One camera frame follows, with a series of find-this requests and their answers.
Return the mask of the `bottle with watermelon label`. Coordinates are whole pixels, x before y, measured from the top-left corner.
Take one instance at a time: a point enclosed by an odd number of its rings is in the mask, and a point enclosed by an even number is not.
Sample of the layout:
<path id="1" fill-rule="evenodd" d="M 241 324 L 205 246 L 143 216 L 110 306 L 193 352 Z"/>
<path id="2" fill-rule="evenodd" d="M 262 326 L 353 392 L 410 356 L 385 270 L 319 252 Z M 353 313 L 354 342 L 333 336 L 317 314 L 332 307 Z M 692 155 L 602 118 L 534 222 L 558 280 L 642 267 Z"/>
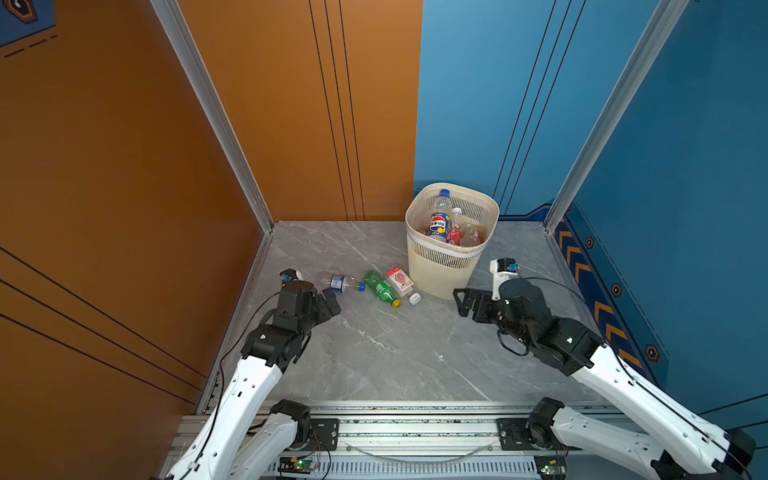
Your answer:
<path id="1" fill-rule="evenodd" d="M 422 300 L 415 282 L 400 267 L 394 267 L 387 273 L 387 281 L 401 300 L 417 305 Z"/>

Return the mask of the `small clear bottle blue label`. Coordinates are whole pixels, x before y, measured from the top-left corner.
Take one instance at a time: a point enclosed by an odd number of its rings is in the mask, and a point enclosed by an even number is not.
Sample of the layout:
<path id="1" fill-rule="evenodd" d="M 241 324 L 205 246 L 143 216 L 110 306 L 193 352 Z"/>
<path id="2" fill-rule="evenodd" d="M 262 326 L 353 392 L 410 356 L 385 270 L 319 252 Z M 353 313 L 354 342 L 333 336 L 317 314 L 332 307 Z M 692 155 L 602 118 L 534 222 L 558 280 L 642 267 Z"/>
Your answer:
<path id="1" fill-rule="evenodd" d="M 323 273 L 321 275 L 321 284 L 324 289 L 330 289 L 335 293 L 347 291 L 364 292 L 366 290 L 366 285 L 363 282 L 346 274 Z"/>

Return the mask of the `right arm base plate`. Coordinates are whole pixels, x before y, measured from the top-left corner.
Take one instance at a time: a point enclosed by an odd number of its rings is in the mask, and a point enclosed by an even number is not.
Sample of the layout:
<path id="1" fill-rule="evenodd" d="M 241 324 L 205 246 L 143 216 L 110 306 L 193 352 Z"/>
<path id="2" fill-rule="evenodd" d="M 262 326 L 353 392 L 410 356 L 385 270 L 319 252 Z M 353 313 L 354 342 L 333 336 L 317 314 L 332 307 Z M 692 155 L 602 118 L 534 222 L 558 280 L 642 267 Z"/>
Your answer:
<path id="1" fill-rule="evenodd" d="M 556 439 L 550 427 L 523 418 L 499 418 L 496 420 L 497 436 L 503 451 L 513 450 L 570 450 Z"/>

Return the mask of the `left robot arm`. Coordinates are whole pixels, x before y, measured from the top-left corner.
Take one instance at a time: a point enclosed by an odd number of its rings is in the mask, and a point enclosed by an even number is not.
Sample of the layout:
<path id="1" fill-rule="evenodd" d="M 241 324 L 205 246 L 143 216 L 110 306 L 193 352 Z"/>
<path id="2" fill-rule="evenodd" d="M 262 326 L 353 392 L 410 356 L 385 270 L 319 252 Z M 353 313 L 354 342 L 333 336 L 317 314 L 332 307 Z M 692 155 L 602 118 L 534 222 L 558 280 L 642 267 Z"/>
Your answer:
<path id="1" fill-rule="evenodd" d="M 167 479 L 259 479 L 288 449 L 306 444 L 310 409 L 282 400 L 252 436 L 248 431 L 287 368 L 298 362 L 314 327 L 341 313 L 331 288 L 293 278 L 275 295 L 277 305 L 245 337 L 239 360 L 217 406 L 173 464 Z"/>

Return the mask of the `small green soda bottle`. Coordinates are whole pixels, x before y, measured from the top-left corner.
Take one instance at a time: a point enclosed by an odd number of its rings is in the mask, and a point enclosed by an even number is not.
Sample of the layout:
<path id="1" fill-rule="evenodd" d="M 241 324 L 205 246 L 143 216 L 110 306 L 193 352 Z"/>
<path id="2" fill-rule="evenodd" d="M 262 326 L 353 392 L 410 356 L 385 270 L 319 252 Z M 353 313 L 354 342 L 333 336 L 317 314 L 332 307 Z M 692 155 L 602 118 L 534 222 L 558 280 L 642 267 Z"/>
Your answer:
<path id="1" fill-rule="evenodd" d="M 387 283 L 384 277 L 377 271 L 367 271 L 363 277 L 363 281 L 380 301 L 389 304 L 394 309 L 398 309 L 402 305 L 402 301 L 399 299 L 398 295 Z"/>

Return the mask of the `orange red label bottle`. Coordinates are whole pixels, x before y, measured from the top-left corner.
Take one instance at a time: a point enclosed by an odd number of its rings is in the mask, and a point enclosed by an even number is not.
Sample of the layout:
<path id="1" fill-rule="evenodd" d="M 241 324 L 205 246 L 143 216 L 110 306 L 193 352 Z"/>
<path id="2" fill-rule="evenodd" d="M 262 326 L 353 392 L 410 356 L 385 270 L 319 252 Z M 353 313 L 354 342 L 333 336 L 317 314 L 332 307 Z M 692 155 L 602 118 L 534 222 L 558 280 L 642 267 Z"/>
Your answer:
<path id="1" fill-rule="evenodd" d="M 470 226 L 463 233 L 460 240 L 460 246 L 466 248 L 479 246 L 484 243 L 485 238 L 486 234 L 482 228 L 479 226 Z"/>

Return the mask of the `Pepsi label clear bottle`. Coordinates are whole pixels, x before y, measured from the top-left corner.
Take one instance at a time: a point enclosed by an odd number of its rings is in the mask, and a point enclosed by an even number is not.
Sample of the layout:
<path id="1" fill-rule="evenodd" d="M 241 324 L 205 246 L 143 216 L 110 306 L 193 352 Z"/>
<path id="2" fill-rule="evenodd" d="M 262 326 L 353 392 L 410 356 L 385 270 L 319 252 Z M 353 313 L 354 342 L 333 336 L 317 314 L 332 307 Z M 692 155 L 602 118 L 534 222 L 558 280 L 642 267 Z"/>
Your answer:
<path id="1" fill-rule="evenodd" d="M 432 239 L 446 242 L 451 226 L 452 201 L 448 189 L 441 189 L 434 199 L 430 210 L 428 236 Z"/>

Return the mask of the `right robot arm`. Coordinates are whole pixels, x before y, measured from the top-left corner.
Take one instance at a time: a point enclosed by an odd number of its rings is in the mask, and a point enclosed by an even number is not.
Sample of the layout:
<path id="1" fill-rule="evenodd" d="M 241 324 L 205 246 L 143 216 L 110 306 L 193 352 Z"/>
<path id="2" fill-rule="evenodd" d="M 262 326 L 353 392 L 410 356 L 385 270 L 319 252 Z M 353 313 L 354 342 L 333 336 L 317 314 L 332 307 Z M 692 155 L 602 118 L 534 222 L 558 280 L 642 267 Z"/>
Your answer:
<path id="1" fill-rule="evenodd" d="M 688 410 L 630 366 L 578 320 L 551 313 L 527 279 L 501 277 L 492 290 L 456 289 L 460 316 L 493 324 L 545 365 L 590 388 L 638 426 L 637 431 L 591 419 L 545 397 L 527 421 L 529 441 L 542 449 L 571 447 L 646 479 L 747 479 L 756 449 L 744 431 L 725 430 Z"/>

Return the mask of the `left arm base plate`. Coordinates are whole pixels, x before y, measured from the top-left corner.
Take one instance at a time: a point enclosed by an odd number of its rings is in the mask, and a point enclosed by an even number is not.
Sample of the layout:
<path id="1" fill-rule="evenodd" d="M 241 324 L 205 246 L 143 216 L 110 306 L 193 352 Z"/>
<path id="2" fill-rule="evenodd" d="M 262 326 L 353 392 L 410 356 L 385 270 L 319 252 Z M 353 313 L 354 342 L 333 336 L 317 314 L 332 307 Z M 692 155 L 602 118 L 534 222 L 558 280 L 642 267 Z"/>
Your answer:
<path id="1" fill-rule="evenodd" d="M 289 415 L 278 413 L 252 425 L 247 433 L 278 453 L 311 451 L 322 447 L 335 451 L 339 426 L 338 418 L 310 417 L 296 420 Z"/>

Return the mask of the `red Qoo drink bottle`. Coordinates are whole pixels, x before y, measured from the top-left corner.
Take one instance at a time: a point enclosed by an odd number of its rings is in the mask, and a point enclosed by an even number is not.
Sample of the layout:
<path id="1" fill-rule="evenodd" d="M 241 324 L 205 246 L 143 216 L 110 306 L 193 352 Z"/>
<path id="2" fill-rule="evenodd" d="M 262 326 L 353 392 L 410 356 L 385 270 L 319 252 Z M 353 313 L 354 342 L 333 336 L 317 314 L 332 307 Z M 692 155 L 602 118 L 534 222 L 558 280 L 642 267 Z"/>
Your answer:
<path id="1" fill-rule="evenodd" d="M 450 226 L 447 230 L 447 242 L 459 246 L 464 236 L 466 219 L 460 207 L 453 207 L 450 214 Z"/>

